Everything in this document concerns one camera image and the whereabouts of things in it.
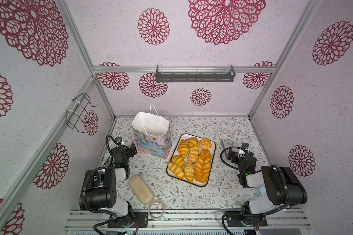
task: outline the floral painted bag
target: floral painted bag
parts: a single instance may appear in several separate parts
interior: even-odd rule
[[[138,152],[167,159],[171,150],[170,122],[158,115],[139,112],[132,121],[132,131]]]

